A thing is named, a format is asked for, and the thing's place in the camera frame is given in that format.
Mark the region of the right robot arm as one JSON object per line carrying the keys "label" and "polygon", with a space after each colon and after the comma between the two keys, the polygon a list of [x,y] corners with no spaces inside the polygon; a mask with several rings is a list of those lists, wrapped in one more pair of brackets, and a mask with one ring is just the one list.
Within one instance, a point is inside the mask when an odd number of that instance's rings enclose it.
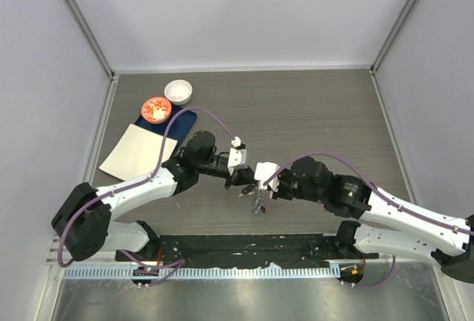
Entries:
{"label": "right robot arm", "polygon": [[376,187],[359,172],[334,174],[310,156],[281,167],[258,164],[255,178],[274,199],[321,203],[352,219],[334,240],[338,255],[389,254],[438,265],[460,282],[473,282],[473,218],[439,214]]}

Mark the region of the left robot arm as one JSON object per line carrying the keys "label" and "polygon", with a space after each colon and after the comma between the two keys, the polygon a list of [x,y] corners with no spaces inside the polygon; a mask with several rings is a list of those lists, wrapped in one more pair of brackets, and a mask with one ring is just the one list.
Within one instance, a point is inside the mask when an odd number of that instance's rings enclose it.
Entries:
{"label": "left robot arm", "polygon": [[115,252],[119,261],[157,257],[160,239],[146,222],[117,219],[149,202],[190,189],[201,175],[223,179],[225,188],[254,183],[246,146],[238,137],[227,152],[216,150],[214,135],[201,130],[156,173],[100,188],[87,182],[75,186],[51,222],[59,237],[58,252],[67,251],[74,262],[102,251]]}

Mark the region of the large keyring with blue handle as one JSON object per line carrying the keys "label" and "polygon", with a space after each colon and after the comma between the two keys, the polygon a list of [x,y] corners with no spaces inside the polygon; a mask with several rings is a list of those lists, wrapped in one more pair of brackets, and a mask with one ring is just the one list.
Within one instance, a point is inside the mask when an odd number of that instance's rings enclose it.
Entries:
{"label": "large keyring with blue handle", "polygon": [[263,205],[264,192],[259,190],[255,184],[250,184],[241,190],[239,196],[254,196],[255,200],[252,206],[252,212],[254,214],[265,214],[266,209]]}

